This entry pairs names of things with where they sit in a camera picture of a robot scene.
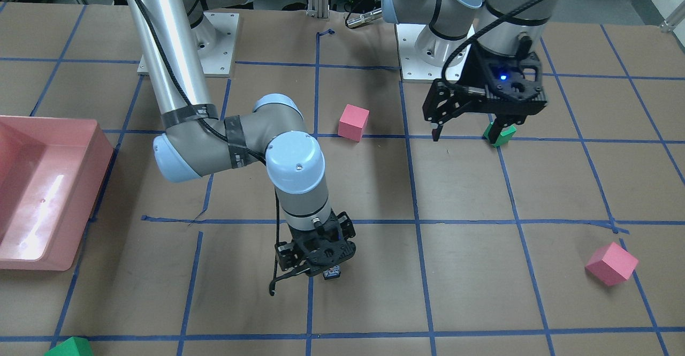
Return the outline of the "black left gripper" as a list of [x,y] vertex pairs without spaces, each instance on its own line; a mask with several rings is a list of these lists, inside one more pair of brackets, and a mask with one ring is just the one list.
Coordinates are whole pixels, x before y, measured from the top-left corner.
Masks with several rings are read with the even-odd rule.
[[463,113],[492,113],[491,144],[509,142],[509,124],[523,124],[546,107],[548,100],[542,84],[542,66],[536,52],[522,59],[504,57],[470,47],[469,55],[456,83],[435,79],[423,103],[425,121],[432,123],[432,140],[438,142],[443,124]]

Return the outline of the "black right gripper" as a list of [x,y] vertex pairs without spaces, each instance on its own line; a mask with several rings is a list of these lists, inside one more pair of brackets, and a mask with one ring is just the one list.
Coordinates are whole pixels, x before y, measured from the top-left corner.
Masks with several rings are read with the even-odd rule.
[[292,239],[276,244],[277,263],[283,275],[274,276],[269,283],[269,295],[276,295],[279,281],[305,274],[331,278],[332,267],[351,259],[356,253],[356,245],[350,240],[356,232],[353,222],[346,212],[335,215],[333,212],[325,221],[315,217],[311,231],[299,231],[289,226]]

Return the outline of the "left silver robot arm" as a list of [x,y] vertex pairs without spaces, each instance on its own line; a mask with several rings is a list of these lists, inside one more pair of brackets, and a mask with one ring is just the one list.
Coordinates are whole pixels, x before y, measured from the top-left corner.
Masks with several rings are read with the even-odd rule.
[[384,21],[420,25],[414,51],[437,68],[423,103],[431,136],[465,113],[495,116],[491,144],[547,103],[533,47],[558,0],[380,0]]

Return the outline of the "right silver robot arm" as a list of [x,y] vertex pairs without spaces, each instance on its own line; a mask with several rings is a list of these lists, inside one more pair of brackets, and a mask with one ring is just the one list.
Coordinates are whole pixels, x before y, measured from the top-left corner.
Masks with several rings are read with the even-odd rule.
[[126,0],[139,32],[165,131],[153,141],[164,178],[178,183],[265,165],[291,241],[277,241],[276,262],[291,276],[326,274],[350,260],[356,246],[352,220],[335,214],[325,177],[326,162],[293,100],[274,93],[257,100],[252,113],[220,118],[210,99],[199,54],[214,41],[204,12],[253,0]]

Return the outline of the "green cube near left arm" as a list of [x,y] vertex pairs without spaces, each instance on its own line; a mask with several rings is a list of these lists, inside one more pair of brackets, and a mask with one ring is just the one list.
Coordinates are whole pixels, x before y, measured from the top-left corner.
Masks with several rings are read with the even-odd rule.
[[[492,144],[491,144],[491,125],[492,125],[492,122],[489,122],[489,125],[487,126],[487,129],[486,129],[486,130],[484,131],[484,133],[483,133],[484,139],[486,139],[487,142],[488,142],[491,146],[492,146]],[[516,133],[517,128],[516,128],[516,126],[514,126],[514,125],[509,125],[509,127],[506,127],[506,128],[503,130],[503,132],[502,132],[502,135],[503,135],[503,136],[505,135],[505,132],[506,132],[506,131],[507,131],[507,134],[509,134],[509,141],[510,141],[510,140],[512,139],[512,137],[514,136],[514,134]]]

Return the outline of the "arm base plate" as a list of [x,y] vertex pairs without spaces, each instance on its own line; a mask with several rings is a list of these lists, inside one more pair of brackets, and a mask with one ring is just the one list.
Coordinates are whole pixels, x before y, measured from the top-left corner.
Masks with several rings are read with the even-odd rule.
[[407,81],[430,83],[440,78],[448,57],[465,41],[442,39],[428,25],[396,24],[395,28],[402,78]]
[[237,44],[240,14],[205,12],[200,24],[191,28],[205,77],[229,78]]

